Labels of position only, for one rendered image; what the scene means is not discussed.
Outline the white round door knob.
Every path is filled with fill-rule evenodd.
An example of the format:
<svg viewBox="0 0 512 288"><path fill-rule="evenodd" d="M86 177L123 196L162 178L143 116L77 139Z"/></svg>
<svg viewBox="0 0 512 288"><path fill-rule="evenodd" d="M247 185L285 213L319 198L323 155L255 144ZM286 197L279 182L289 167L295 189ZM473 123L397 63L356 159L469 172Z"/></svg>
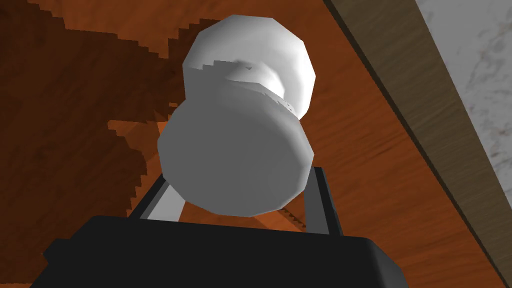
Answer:
<svg viewBox="0 0 512 288"><path fill-rule="evenodd" d="M185 100L157 142L179 196L233 217L297 197L314 158L300 122L316 80L304 42L273 18L231 15L197 35L182 73Z"/></svg>

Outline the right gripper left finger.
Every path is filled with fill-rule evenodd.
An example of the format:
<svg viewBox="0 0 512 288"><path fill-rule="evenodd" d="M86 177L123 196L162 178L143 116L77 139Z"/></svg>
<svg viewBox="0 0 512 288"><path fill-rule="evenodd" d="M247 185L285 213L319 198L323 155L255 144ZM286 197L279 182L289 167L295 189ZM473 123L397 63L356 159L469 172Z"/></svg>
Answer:
<svg viewBox="0 0 512 288"><path fill-rule="evenodd" d="M178 222L185 202L161 174L128 218Z"/></svg>

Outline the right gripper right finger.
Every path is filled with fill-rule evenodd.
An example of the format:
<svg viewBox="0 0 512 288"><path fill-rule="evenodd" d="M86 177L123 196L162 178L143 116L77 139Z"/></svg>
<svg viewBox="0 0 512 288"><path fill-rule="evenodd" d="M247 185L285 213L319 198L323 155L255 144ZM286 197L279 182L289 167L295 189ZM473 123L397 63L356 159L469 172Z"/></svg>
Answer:
<svg viewBox="0 0 512 288"><path fill-rule="evenodd" d="M313 166L303 191L306 232L342 236L338 213L322 167Z"/></svg>

